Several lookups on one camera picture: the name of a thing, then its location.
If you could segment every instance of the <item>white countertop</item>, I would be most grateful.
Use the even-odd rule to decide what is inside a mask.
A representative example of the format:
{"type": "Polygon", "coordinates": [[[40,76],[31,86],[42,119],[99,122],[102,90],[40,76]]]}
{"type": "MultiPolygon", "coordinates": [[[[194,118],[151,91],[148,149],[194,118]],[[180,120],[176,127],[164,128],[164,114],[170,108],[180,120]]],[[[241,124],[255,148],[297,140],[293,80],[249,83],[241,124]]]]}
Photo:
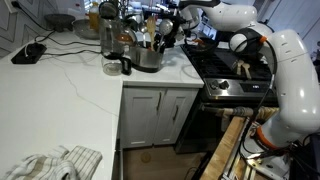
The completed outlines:
{"type": "MultiPolygon", "coordinates": [[[[55,33],[67,43],[86,41],[71,32],[55,33]]],[[[100,51],[84,45],[59,46],[47,40],[46,53],[100,51]]],[[[22,158],[47,154],[58,145],[81,145],[103,159],[93,179],[111,179],[123,85],[201,88],[203,82],[180,47],[167,50],[157,73],[132,69],[131,76],[108,76],[101,55],[82,53],[37,64],[14,65],[15,51],[0,60],[0,177],[22,158]]]]}

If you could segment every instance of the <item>cabinet door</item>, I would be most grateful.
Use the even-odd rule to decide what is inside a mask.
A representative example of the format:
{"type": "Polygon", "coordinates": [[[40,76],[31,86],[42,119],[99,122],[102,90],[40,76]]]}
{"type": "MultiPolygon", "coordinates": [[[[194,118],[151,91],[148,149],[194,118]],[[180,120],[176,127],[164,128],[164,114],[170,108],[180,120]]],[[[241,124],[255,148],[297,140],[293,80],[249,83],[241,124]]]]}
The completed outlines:
{"type": "Polygon", "coordinates": [[[174,144],[198,89],[168,89],[158,120],[155,145],[174,144]]]}
{"type": "Polygon", "coordinates": [[[122,148],[153,144],[164,92],[161,88],[123,89],[120,113],[122,148]]]}

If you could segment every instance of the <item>floor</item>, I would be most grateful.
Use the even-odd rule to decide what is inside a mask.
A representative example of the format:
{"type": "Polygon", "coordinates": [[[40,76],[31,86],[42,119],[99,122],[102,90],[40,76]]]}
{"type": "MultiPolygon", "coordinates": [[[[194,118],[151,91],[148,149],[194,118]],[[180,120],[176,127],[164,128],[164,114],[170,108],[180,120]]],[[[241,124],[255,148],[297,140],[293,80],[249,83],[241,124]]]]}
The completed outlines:
{"type": "Polygon", "coordinates": [[[177,155],[171,146],[125,150],[124,179],[189,180],[204,155],[205,153],[177,155]]]}

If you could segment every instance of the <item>electrical outlet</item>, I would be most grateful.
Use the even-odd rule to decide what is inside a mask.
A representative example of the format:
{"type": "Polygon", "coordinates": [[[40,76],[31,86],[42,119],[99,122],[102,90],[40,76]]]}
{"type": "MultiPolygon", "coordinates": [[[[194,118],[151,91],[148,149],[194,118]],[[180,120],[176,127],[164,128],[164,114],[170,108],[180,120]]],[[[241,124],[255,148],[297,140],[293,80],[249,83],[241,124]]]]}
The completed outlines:
{"type": "Polygon", "coordinates": [[[6,3],[8,9],[9,9],[9,12],[10,13],[17,13],[17,9],[15,7],[12,6],[11,2],[12,1],[15,1],[15,0],[4,0],[4,2],[6,3]]]}

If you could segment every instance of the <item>oven door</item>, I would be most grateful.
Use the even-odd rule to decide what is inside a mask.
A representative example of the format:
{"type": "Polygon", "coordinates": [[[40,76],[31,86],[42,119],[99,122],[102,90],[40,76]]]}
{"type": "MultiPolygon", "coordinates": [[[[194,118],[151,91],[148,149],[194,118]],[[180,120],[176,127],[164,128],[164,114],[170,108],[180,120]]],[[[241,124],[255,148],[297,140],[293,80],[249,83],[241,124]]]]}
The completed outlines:
{"type": "MultiPolygon", "coordinates": [[[[220,108],[256,108],[259,101],[212,101],[202,102],[197,98],[182,128],[175,145],[176,153],[214,152],[224,132],[221,130],[222,118],[216,116],[220,108]]],[[[264,106],[275,107],[276,103],[264,106]]]]}

